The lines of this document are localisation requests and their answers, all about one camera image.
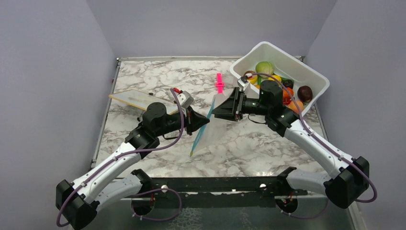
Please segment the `orange pumpkin toy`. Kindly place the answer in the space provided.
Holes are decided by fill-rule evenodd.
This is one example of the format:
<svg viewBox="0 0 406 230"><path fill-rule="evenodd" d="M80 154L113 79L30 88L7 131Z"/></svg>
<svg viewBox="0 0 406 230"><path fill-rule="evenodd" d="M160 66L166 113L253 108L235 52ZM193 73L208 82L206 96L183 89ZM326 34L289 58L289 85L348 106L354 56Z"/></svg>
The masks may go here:
<svg viewBox="0 0 406 230"><path fill-rule="evenodd" d="M292 96L294 96L294 91L292 88L287 87L282 90L282 103L288 105L292 101Z"/></svg>

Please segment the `clear zip top bag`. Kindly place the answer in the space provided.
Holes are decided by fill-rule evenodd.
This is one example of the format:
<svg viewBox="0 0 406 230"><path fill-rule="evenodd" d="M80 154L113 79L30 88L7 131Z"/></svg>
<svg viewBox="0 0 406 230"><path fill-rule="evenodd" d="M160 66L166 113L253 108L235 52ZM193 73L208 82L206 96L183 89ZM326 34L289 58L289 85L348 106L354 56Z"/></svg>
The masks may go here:
<svg viewBox="0 0 406 230"><path fill-rule="evenodd" d="M215 118L213 110L226 99L227 96L224 95L224 93L217 93L214 95L212 105L206 116L210 119L210 122L199 129L191 148L190 157L194 153L198 153L211 145L217 144L223 138L227 130L227 122L225 120Z"/></svg>

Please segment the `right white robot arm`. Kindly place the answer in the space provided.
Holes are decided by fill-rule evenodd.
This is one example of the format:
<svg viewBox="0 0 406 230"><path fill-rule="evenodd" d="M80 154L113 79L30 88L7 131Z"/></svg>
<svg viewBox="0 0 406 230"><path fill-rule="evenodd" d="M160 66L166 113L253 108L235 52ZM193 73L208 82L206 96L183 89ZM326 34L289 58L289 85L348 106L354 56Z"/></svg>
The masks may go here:
<svg viewBox="0 0 406 230"><path fill-rule="evenodd" d="M295 143L326 171L322 174L293 169L276 182L277 191L288 195L294 189L308 190L326 195L339 208L348 208L369 187L369 162L339 151L310 129L298 113L283 105L282 96L282 88L270 80L260 85L258 99L248 98L235 87L212 114L229 121L239 121L244 114L264 116L268 128Z"/></svg>

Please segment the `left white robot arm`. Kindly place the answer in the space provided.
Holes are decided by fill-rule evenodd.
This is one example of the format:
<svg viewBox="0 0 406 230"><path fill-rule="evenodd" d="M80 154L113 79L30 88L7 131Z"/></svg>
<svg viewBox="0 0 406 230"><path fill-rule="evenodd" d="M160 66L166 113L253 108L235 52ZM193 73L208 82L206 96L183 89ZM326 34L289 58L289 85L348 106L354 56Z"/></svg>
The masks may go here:
<svg viewBox="0 0 406 230"><path fill-rule="evenodd" d="M178 112L169 115L164 104L150 104L142 115L142 121L115 153L73 182L61 181L56 187L56 207L59 210L57 226L70 224L76 230L86 227L102 204L96 199L97 196L116 176L149 153L170 148L181 138L178 135L172 143L160 147L160 136L176 130L191 135L210 122L209 118L195 112L190 106L178 109Z"/></svg>

